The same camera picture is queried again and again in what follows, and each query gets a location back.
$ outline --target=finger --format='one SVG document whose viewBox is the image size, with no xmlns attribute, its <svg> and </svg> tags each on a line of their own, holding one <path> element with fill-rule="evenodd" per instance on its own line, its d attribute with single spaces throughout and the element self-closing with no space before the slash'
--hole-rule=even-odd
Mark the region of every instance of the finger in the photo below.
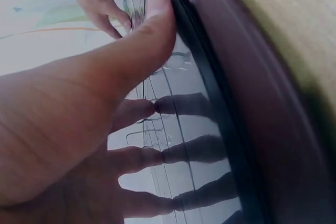
<svg viewBox="0 0 336 224">
<path fill-rule="evenodd" d="M 124 100 L 113 115 L 111 133 L 128 127 L 155 113 L 154 104 L 147 100 Z"/>
<path fill-rule="evenodd" d="M 109 162 L 116 168 L 118 176 L 163 164 L 162 153 L 151 148 L 130 146 L 108 151 L 108 155 Z"/>
<path fill-rule="evenodd" d="M 110 17 L 115 18 L 124 28 L 126 31 L 129 31 L 132 28 L 132 23 L 130 16 L 121 10 L 114 0 L 108 0 L 103 3 L 102 14 L 106 14 Z"/>
<path fill-rule="evenodd" d="M 174 211 L 173 200 L 147 192 L 122 190 L 124 218 L 151 218 Z"/>
<path fill-rule="evenodd" d="M 87 13 L 87 16 L 97 28 L 104 31 L 112 38 L 120 39 L 122 37 L 120 33 L 112 26 L 109 17 L 107 15 Z"/>
</svg>

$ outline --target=palm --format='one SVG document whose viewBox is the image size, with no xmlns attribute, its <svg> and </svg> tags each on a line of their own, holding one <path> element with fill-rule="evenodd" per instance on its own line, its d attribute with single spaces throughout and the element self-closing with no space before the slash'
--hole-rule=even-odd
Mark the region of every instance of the palm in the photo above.
<svg viewBox="0 0 336 224">
<path fill-rule="evenodd" d="M 92 154 L 33 201 L 4 209 L 7 223 L 123 223 L 173 211 L 172 200 L 122 189 L 118 178 L 163 163 L 159 151 L 127 147 Z"/>
</svg>

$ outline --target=hand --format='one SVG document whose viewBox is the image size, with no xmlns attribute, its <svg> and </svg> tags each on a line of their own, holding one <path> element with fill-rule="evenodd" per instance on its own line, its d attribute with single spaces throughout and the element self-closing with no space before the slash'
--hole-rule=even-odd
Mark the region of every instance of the hand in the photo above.
<svg viewBox="0 0 336 224">
<path fill-rule="evenodd" d="M 124 214 L 139 212 L 136 200 L 121 201 L 136 195 L 124 196 L 117 178 L 159 164 L 160 157 L 108 152 L 106 142 L 155 110 L 148 101 L 124 101 L 175 43 L 170 1 L 148 0 L 147 10 L 145 23 L 125 38 L 0 77 L 1 223 L 123 223 Z M 132 166 L 123 157 L 143 162 Z M 124 212 L 128 202 L 135 205 Z"/>
<path fill-rule="evenodd" d="M 115 18 L 128 31 L 132 23 L 128 14 L 116 5 L 114 0 L 77 0 L 92 23 L 115 39 L 121 38 L 111 25 L 109 17 Z"/>
</svg>

